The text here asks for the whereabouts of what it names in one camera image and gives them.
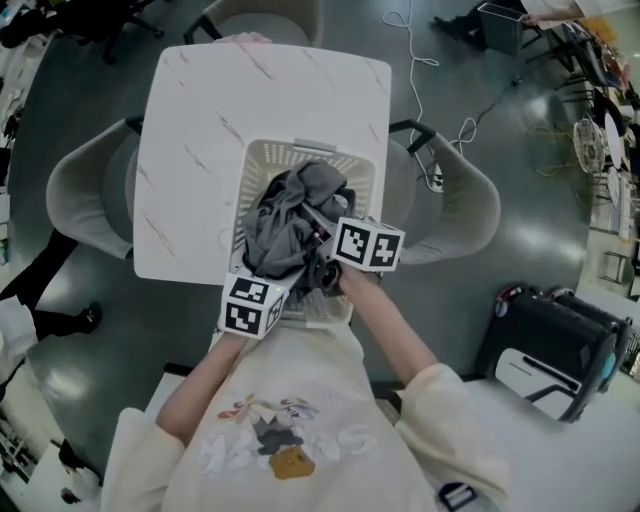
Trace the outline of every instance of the clothing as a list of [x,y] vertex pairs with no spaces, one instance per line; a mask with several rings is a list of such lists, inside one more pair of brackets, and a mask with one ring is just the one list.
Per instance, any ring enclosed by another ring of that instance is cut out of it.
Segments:
[[186,450],[141,412],[121,414],[101,510],[435,512],[449,482],[506,510],[505,460],[453,371],[423,370],[402,401],[394,428],[347,325],[276,327],[240,356]]
[[0,349],[15,368],[29,348],[49,334],[66,336],[85,331],[81,316],[37,311],[45,289],[78,242],[54,230],[47,247],[0,292]]
[[71,472],[71,492],[81,501],[92,500],[100,491],[100,479],[89,468],[78,468]]
[[[464,34],[468,34],[468,37],[471,39],[469,42],[473,42],[479,47],[486,47],[484,43],[484,27],[480,13],[478,12],[478,7],[485,3],[484,1],[479,2],[466,16],[458,16],[452,20],[455,28]],[[507,9],[513,9],[523,14],[537,15],[551,14],[557,10],[570,9],[577,4],[584,13],[585,18],[592,18],[607,12],[638,6],[637,0],[489,0],[489,3],[506,7]],[[541,29],[548,29],[559,24],[560,22],[543,21],[539,27]]]
[[585,18],[638,6],[636,0],[522,0],[522,4],[529,14],[539,15],[567,10],[577,4]]
[[[322,160],[304,162],[276,176],[260,198],[257,208],[242,220],[246,237],[245,264],[258,277],[281,278],[309,262],[313,235],[309,222],[299,217],[307,201],[327,219],[337,222],[352,216],[355,192],[347,179]],[[345,199],[346,206],[335,196]]]

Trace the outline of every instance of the concrete floor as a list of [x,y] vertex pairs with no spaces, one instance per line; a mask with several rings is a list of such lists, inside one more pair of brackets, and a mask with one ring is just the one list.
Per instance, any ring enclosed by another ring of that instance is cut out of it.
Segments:
[[[11,164],[14,271],[45,246],[51,223],[44,201],[55,164],[115,121],[144,111],[158,56],[180,44],[181,33],[208,0],[158,1],[144,18],[166,30],[163,40],[136,27],[122,35],[118,63],[100,59],[101,46],[53,43],[30,93]],[[383,25],[389,9],[408,9],[408,0],[325,0],[323,47],[387,61],[393,68],[391,119],[415,117],[408,83],[407,33]],[[507,57],[479,53],[435,32],[434,15],[466,11],[472,0],[416,2],[413,26],[418,55],[440,67],[417,65],[415,82],[424,122],[457,137],[466,117],[490,105],[516,74]],[[529,48],[537,53],[544,41]],[[553,92],[565,75],[559,65],[530,69],[524,83],[509,90],[482,121],[465,156],[496,184],[503,215],[493,242],[480,253],[428,266],[404,267],[385,277],[384,287],[416,331],[445,363],[465,373],[490,319],[496,293],[507,283],[575,286],[588,232],[588,211],[574,198],[580,174],[543,178],[538,165],[562,161],[549,140],[527,136],[529,128],[566,120]],[[408,134],[398,140],[405,141]],[[424,154],[429,161],[428,153]],[[418,184],[414,211],[405,228],[419,239],[435,221],[439,196]],[[91,300],[103,305],[104,320],[91,336],[50,338],[30,353],[33,369],[63,433],[98,470],[106,465],[119,412],[144,409],[166,361],[195,365],[215,325],[220,289],[138,279],[131,261],[119,261],[79,247],[47,290],[41,307],[76,312]],[[373,380],[393,374],[356,320]]]

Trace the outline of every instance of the black shoe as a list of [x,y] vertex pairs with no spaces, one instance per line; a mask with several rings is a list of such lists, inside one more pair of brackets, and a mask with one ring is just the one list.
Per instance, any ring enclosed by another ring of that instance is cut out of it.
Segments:
[[484,32],[476,30],[473,34],[464,34],[462,39],[465,43],[473,46],[479,52],[483,52],[487,49],[487,42],[484,38]]
[[89,307],[87,309],[83,309],[82,313],[78,316],[86,326],[82,329],[82,332],[89,334],[98,327],[100,320],[102,320],[102,308],[97,302],[92,302],[89,304]]
[[437,28],[442,30],[445,34],[453,37],[454,39],[460,39],[463,36],[460,30],[458,30],[458,28],[456,27],[455,23],[453,23],[452,21],[446,21],[436,16],[435,18],[433,18],[433,24]]

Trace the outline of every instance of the chair backrest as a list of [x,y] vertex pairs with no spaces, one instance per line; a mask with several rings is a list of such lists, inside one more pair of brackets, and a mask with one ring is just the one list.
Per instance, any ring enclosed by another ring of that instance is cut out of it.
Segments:
[[434,231],[402,250],[407,265],[459,258],[479,251],[493,238],[500,221],[500,196],[494,184],[440,134],[428,145],[442,171],[442,210]]
[[111,227],[102,189],[111,157],[132,133],[125,120],[118,121],[69,153],[51,173],[46,194],[49,218],[58,231],[122,259],[133,245]]
[[233,16],[249,13],[287,18],[303,30],[311,46],[318,48],[322,44],[322,0],[217,0],[202,15],[216,26]]
[[609,81],[604,74],[602,62],[596,56],[591,41],[584,41],[581,44],[569,41],[573,56],[578,61],[580,69],[591,85],[597,87],[608,87]]

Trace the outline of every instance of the white table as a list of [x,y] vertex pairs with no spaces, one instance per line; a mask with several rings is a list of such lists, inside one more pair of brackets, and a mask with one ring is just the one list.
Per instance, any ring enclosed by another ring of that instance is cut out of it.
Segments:
[[622,165],[622,148],[620,143],[620,135],[618,134],[618,128],[613,121],[611,114],[604,116],[604,130],[607,135],[607,145],[609,146],[609,155],[611,156],[611,162],[616,169],[620,169]]
[[[384,173],[391,68],[275,44],[169,48],[151,87],[138,158],[134,262],[149,279],[222,284],[245,148],[304,139]],[[382,210],[384,182],[371,214]]]

